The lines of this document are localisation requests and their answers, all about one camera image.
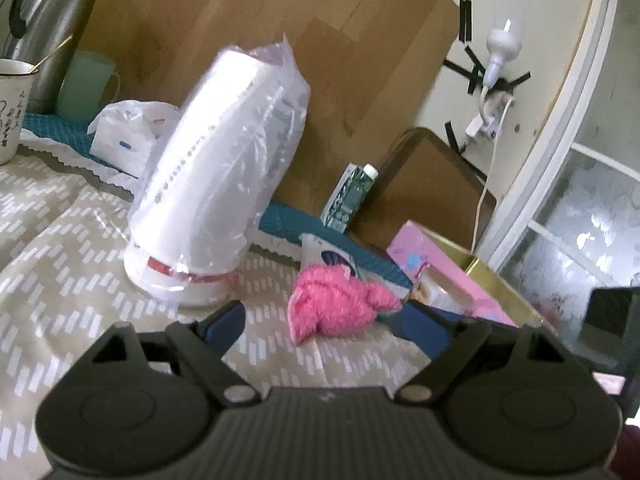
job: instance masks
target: green cup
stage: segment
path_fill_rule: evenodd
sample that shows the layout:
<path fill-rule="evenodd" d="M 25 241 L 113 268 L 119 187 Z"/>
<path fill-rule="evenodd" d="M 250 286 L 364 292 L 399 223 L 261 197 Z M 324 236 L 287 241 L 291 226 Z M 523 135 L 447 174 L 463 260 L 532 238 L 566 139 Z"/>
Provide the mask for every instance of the green cup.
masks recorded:
<path fill-rule="evenodd" d="M 78 50 L 74 54 L 56 102 L 56 114 L 67 121 L 89 123 L 94 120 L 102 103 L 104 89 L 111 77 L 118 85 L 111 102 L 120 92 L 120 76 L 116 64 L 107 57 Z"/>

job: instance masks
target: black tape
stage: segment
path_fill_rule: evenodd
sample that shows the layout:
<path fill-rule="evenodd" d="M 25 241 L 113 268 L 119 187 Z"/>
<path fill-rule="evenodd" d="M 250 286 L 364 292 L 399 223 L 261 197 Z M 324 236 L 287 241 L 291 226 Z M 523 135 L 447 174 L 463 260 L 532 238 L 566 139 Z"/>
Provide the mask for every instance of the black tape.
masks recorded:
<path fill-rule="evenodd" d="M 465 52 L 471 58 L 471 61 L 474 62 L 474 65 L 478 67 L 480 73 L 484 74 L 484 65 L 482 63 L 480 63 L 480 60 L 478 59 L 478 56 L 476 56 L 474 51 L 471 50 L 470 46 L 467 45 L 465 47 Z"/>
<path fill-rule="evenodd" d="M 473 95 L 474 92 L 476 91 L 476 87 L 478 86 L 479 75 L 480 75 L 480 69 L 478 68 L 478 66 L 475 66 L 474 71 L 471 77 L 469 78 L 469 86 L 466 89 L 466 93 L 468 93 L 469 95 Z"/>
<path fill-rule="evenodd" d="M 466 160 L 465 157 L 461 156 L 462 160 L 464 160 L 466 162 L 466 164 L 468 165 L 468 167 L 471 168 L 471 170 L 477 175 L 479 176 L 482 180 L 484 180 L 486 182 L 486 175 L 482 172 L 482 170 L 476 168 L 471 162 L 469 162 L 468 160 Z"/>
<path fill-rule="evenodd" d="M 465 43 L 466 38 L 466 0 L 460 0 L 460 30 L 458 31 L 458 40 Z"/>
<path fill-rule="evenodd" d="M 466 24 L 465 24 L 465 40 L 471 41 L 471 0 L 466 1 Z"/>
<path fill-rule="evenodd" d="M 447 140 L 449 141 L 449 147 L 457 154 L 460 155 L 460 147 L 458 146 L 458 141 L 456 140 L 456 135 L 453 133 L 453 127 L 451 126 L 451 121 L 444 124 L 444 130 L 447 133 Z"/>
<path fill-rule="evenodd" d="M 469 72 L 469 70 L 467 70 L 466 68 L 462 68 L 460 65 L 455 64 L 453 61 L 450 61 L 449 59 L 445 59 L 442 62 L 442 64 L 446 66 L 449 70 L 453 70 L 453 72 L 460 74 L 462 77 L 466 79 L 471 79 L 474 76 L 471 72 Z"/>
<path fill-rule="evenodd" d="M 522 83 L 524 83 L 525 81 L 528 81 L 529 79 L 531 79 L 531 72 L 527 72 L 526 74 L 522 74 L 519 78 L 514 79 L 513 81 L 511 81 L 509 83 L 509 88 L 510 88 L 511 92 L 513 92 L 513 90 L 515 90 L 515 88 L 517 86 L 520 86 Z"/>

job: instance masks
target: light bulb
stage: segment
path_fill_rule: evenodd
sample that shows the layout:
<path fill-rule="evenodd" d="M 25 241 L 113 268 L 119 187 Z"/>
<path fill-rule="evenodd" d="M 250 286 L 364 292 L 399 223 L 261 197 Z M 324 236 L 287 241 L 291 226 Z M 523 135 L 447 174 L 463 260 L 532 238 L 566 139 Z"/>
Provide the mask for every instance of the light bulb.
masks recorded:
<path fill-rule="evenodd" d="M 489 65 L 482 80 L 484 86 L 493 88 L 504 64 L 518 57 L 523 38 L 524 18 L 520 12 L 509 6 L 495 13 L 494 24 L 486 38 Z"/>

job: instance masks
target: white wall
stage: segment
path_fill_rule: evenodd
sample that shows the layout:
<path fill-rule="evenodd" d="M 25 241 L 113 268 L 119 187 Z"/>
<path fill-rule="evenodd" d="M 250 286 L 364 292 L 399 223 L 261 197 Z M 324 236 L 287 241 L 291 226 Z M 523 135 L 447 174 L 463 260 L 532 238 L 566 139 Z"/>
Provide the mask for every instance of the white wall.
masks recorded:
<path fill-rule="evenodd" d="M 473 41 L 470 46 L 486 64 L 486 35 L 497 6 L 516 5 L 524 10 L 526 32 L 518 59 L 507 65 L 503 75 L 513 79 L 531 72 L 531 79 L 515 92 L 516 104 L 507 117 L 498 146 L 489 190 L 501 200 L 520 171 L 537 138 L 547 111 L 556 97 L 571 63 L 582 24 L 591 0 L 472 0 Z M 456 40 L 449 59 L 470 69 L 472 63 Z M 467 81 L 447 68 L 440 71 L 430 95 L 416 118 L 446 140 L 444 123 L 451 121 L 458 142 L 466 142 L 465 129 L 478 113 L 478 95 L 466 94 Z M 492 145 L 487 140 L 470 143 L 466 158 L 487 172 Z"/>

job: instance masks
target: electrical outlet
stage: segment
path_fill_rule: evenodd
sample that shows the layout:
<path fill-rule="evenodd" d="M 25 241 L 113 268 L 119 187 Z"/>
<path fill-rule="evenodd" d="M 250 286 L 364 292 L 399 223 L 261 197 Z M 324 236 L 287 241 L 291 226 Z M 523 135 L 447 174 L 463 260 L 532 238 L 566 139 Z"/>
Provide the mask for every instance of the electrical outlet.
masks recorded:
<path fill-rule="evenodd" d="M 511 98 L 507 92 L 494 92 L 484 103 L 484 111 L 488 119 L 488 124 L 484 124 L 480 114 L 476 115 L 466 128 L 466 134 L 475 138 L 478 133 L 484 134 L 491 139 L 497 135 L 500 118 L 504 113 L 504 108 Z"/>

